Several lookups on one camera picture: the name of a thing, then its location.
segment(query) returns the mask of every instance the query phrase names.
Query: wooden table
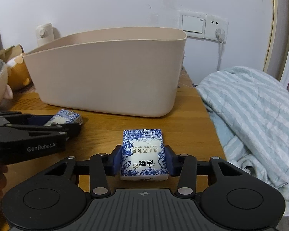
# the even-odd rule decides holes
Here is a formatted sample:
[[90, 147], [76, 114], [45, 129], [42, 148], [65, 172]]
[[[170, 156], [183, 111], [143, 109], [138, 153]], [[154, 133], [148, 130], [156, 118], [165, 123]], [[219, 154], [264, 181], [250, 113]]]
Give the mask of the wooden table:
[[[19, 110], [31, 114], [55, 114], [59, 107], [44, 104], [37, 93], [16, 96], [8, 110]], [[103, 113], [74, 110], [84, 119], [81, 133], [68, 141], [66, 151], [48, 157], [26, 161], [9, 166], [7, 189], [31, 177], [37, 172], [67, 156], [75, 156], [77, 160], [87, 160], [97, 153], [111, 153], [117, 144], [122, 143], [123, 130], [158, 128], [162, 130], [164, 144], [170, 145], [177, 153], [187, 153], [198, 160], [208, 161], [211, 156], [224, 157], [213, 123], [199, 97], [197, 90], [182, 86], [177, 89], [173, 110], [161, 118], [144, 118], [119, 116]], [[170, 177], [167, 181], [121, 181], [119, 176], [109, 177], [108, 183], [114, 187], [125, 188], [176, 188], [178, 178]], [[89, 177], [81, 176], [79, 186], [89, 190]], [[203, 191], [207, 178], [197, 178], [197, 191]], [[0, 217], [0, 230], [8, 230], [8, 225]]]

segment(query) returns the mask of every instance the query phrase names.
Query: beige plastic storage bin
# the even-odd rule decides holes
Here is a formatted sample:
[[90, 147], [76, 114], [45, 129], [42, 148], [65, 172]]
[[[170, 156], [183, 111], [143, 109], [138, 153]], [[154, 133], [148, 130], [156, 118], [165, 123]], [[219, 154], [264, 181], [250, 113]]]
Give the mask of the beige plastic storage bin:
[[24, 59], [45, 103], [159, 117], [173, 107], [186, 38], [175, 28], [100, 29], [57, 39]]

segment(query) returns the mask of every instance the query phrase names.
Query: striped blanket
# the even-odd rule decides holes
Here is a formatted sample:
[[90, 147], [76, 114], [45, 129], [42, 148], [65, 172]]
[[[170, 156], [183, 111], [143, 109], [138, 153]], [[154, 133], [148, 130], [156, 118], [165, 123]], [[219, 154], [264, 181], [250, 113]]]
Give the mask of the striped blanket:
[[196, 89], [227, 160], [278, 189], [289, 216], [289, 92], [247, 67], [212, 73]]

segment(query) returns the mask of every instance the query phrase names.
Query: metal screw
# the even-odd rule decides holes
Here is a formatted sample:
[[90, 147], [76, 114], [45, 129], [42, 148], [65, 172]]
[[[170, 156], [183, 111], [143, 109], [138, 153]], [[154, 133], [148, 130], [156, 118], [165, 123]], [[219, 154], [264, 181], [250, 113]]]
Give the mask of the metal screw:
[[96, 187], [92, 190], [96, 195], [104, 195], [108, 192], [108, 189], [105, 187]]
[[189, 187], [180, 187], [178, 189], [178, 193], [181, 195], [190, 195], [193, 192], [193, 190]]

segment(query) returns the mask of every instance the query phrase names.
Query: electrical outlet panel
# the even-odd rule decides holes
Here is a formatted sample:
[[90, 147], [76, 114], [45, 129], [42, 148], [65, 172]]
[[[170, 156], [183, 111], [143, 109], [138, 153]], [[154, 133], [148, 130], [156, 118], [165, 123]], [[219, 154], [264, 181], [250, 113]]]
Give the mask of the electrical outlet panel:
[[217, 17], [217, 16], [213, 16], [213, 15], [207, 15], [204, 38], [210, 39], [213, 41], [218, 41], [215, 35], [215, 31], [218, 28], [223, 29], [225, 31], [225, 35], [226, 35], [225, 40], [224, 40], [224, 43], [225, 43], [227, 39], [227, 34], [228, 34], [228, 20]]

